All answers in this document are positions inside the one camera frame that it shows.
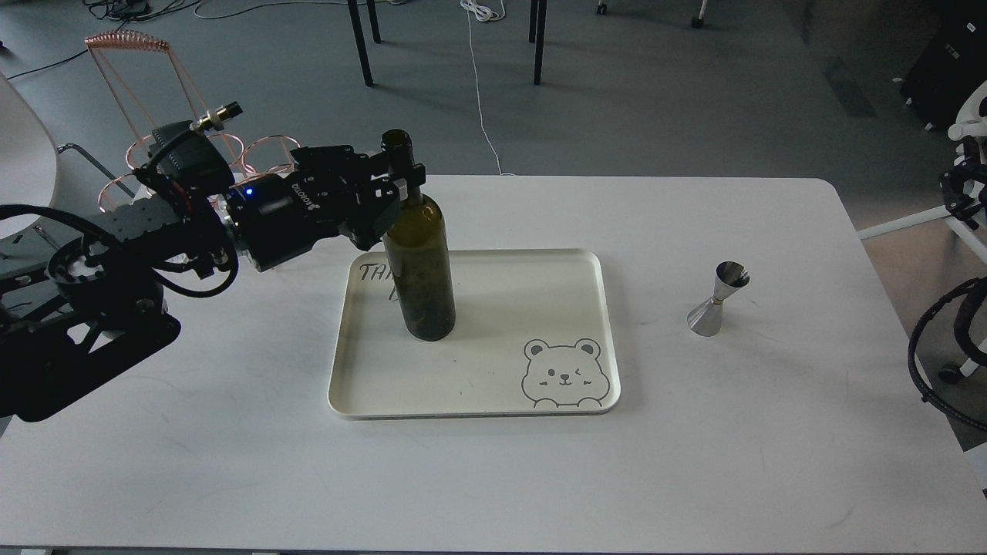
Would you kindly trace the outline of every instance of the stainless steel jigger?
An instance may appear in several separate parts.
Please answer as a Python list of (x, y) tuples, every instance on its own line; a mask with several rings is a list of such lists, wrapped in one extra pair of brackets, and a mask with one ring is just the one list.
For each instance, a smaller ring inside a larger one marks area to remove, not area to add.
[(723, 321), (723, 302), (750, 283), (750, 275), (736, 262), (724, 262), (717, 266), (717, 282), (713, 286), (713, 296), (689, 312), (686, 321), (689, 329), (703, 337), (712, 337), (720, 332)]

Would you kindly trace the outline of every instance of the white tray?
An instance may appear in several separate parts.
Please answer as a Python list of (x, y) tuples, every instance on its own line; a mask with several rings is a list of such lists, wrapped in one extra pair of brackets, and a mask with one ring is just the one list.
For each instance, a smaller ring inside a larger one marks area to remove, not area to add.
[(453, 251), (449, 261), (456, 326), (433, 343), (405, 328), (385, 254), (353, 261), (329, 382), (333, 410), (425, 418), (613, 408), (620, 376), (593, 253)]

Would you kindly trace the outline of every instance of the bear drawing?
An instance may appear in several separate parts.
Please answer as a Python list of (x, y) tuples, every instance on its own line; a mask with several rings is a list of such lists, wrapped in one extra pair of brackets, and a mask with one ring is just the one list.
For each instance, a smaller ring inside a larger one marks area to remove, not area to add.
[(610, 393), (610, 380), (600, 367), (600, 346), (580, 339), (573, 346), (549, 347), (540, 339), (524, 346), (528, 371), (521, 390), (535, 407), (602, 407)]

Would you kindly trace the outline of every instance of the copper wire frame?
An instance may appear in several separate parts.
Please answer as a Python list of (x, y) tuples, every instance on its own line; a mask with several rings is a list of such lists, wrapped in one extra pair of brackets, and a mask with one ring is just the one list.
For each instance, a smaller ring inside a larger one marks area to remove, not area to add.
[[(116, 208), (116, 203), (110, 200), (109, 197), (107, 197), (107, 193), (110, 191), (111, 187), (115, 186), (117, 183), (129, 177), (133, 177), (133, 172), (128, 172), (116, 179), (111, 180), (109, 183), (104, 185), (102, 189), (100, 189), (100, 193), (96, 196), (96, 206), (100, 209), (100, 212), (106, 212), (108, 209), (112, 210)], [(104, 202), (106, 202), (109, 205), (109, 207), (103, 206)]]
[[(228, 138), (228, 139), (233, 139), (233, 142), (236, 143), (240, 147), (240, 153), (237, 154), (236, 157), (233, 158), (233, 161), (230, 162), (230, 163), (228, 163), (227, 165), (230, 167), (231, 170), (234, 170), (234, 171), (236, 171), (238, 169), (238, 167), (239, 167), (239, 169), (242, 169), (243, 168), (243, 156), (244, 156), (244, 151), (245, 151), (243, 139), (240, 138), (240, 137), (238, 137), (237, 135), (235, 135), (233, 133), (229, 133), (229, 132), (226, 132), (226, 131), (217, 131), (217, 132), (214, 132), (214, 133), (211, 133), (211, 134), (207, 135), (207, 138), (209, 140), (212, 140), (212, 139), (217, 138), (217, 137), (220, 137), (220, 138), (225, 137), (225, 138)], [(145, 141), (151, 140), (151, 135), (145, 135), (143, 137), (143, 139)], [(137, 167), (137, 161), (133, 159), (133, 156), (134, 156), (134, 151), (136, 150), (137, 146), (140, 145), (140, 144), (141, 144), (141, 142), (134, 141), (133, 143), (130, 144), (129, 147), (127, 147), (126, 153), (123, 155), (123, 161), (126, 163), (126, 167), (127, 168), (130, 168), (131, 171), (133, 171)]]
[[(141, 135), (137, 131), (137, 125), (134, 124), (133, 120), (130, 118), (130, 115), (126, 111), (126, 108), (123, 106), (123, 101), (120, 98), (120, 94), (117, 92), (116, 88), (114, 87), (110, 75), (112, 75), (113, 78), (119, 83), (119, 85), (122, 87), (126, 95), (129, 96), (129, 98), (136, 105), (137, 109), (148, 120), (151, 127), (152, 128), (157, 127), (158, 124), (154, 121), (153, 118), (151, 118), (151, 115), (147, 112), (144, 106), (137, 99), (137, 96), (133, 93), (132, 90), (130, 90), (130, 88), (123, 81), (123, 78), (116, 71), (116, 68), (110, 63), (110, 60), (107, 58), (104, 50), (114, 50), (114, 49), (142, 50), (142, 51), (159, 52), (166, 54), (168, 56), (169, 61), (171, 62), (172, 69), (174, 69), (175, 71), (175, 76), (178, 78), (179, 85), (182, 87), (182, 92), (185, 95), (186, 101), (189, 103), (189, 109), (191, 110), (192, 117), (196, 118), (197, 112), (199, 112), (195, 108), (195, 102), (192, 100), (192, 95), (195, 96), (195, 99), (201, 106), (201, 110), (200, 110), (201, 112), (205, 112), (208, 110), (208, 105), (202, 99), (202, 95), (199, 93), (198, 88), (195, 87), (195, 84), (191, 79), (191, 75), (189, 74), (189, 71), (185, 68), (185, 66), (182, 64), (182, 61), (179, 60), (179, 58), (172, 51), (171, 46), (165, 40), (157, 39), (151, 37), (150, 35), (141, 33), (139, 31), (134, 31), (131, 29), (117, 29), (113, 31), (97, 33), (95, 35), (87, 37), (84, 39), (84, 43), (86, 45), (86, 49), (93, 57), (93, 61), (96, 62), (96, 67), (100, 71), (100, 75), (103, 76), (103, 80), (106, 82), (107, 87), (110, 89), (110, 94), (113, 95), (114, 100), (116, 101), (116, 105), (120, 108), (120, 112), (123, 114), (124, 119), (126, 119), (127, 125), (129, 125), (130, 130), (133, 132), (133, 135), (136, 138), (134, 144), (130, 145), (130, 147), (127, 148), (126, 153), (124, 155), (124, 160), (126, 162), (126, 165), (131, 170), (133, 170), (134, 167), (136, 166), (136, 164), (132, 160), (133, 150), (136, 148), (137, 145), (140, 145), (141, 150), (143, 152), (147, 152), (148, 149), (145, 141), (147, 141), (150, 138), (150, 136)], [(213, 136), (220, 137), (225, 143), (226, 148), (230, 154), (230, 159), (233, 160), (233, 162), (230, 164), (231, 168), (234, 168), (235, 166), (240, 166), (240, 169), (243, 170), (243, 173), (246, 173), (246, 168), (243, 167), (243, 163), (242, 163), (243, 154), (245, 151), (243, 141), (239, 137), (236, 137), (235, 135), (232, 135), (230, 133), (219, 132), (219, 133), (214, 133)], [(233, 145), (230, 142), (231, 138), (233, 138), (236, 142), (240, 144), (239, 155), (236, 155), (234, 152)], [(123, 179), (124, 177), (126, 176), (120, 176), (117, 179), (120, 180)], [(105, 196), (106, 196), (105, 191), (100, 191), (100, 196), (99, 196), (100, 210), (103, 210), (102, 202)]]
[[(253, 165), (247, 162), (247, 156), (251, 153), (251, 151), (255, 147), (264, 144), (269, 140), (274, 140), (274, 139), (280, 139), (281, 150), (284, 151), (284, 158), (287, 160), (287, 162), (285, 162), (284, 164), (277, 164), (276, 166), (271, 166), (270, 168), (267, 168), (265, 171), (259, 172)], [(249, 145), (247, 145), (247, 148), (244, 149), (244, 153), (242, 157), (242, 162), (243, 162), (242, 167), (244, 169), (244, 175), (246, 176), (250, 174), (251, 177), (254, 177), (264, 174), (280, 174), (284, 172), (293, 172), (295, 170), (295, 162), (294, 160), (292, 160), (291, 153), (288, 151), (288, 146), (287, 146), (288, 142), (294, 144), (295, 148), (301, 148), (302, 146), (301, 143), (298, 142), (298, 140), (295, 139), (294, 137), (288, 135), (280, 135), (280, 134), (261, 137), (255, 140), (254, 142), (250, 143)]]

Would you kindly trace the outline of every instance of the wine bottle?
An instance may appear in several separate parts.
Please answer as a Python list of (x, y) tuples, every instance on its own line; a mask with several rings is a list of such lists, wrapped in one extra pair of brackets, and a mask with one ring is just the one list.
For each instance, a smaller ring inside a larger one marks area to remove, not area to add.
[[(400, 179), (414, 166), (411, 139), (400, 129), (384, 133), (391, 174)], [(456, 323), (445, 220), (434, 200), (418, 186), (407, 187), (397, 221), (383, 237), (405, 326), (413, 336), (438, 341)]]

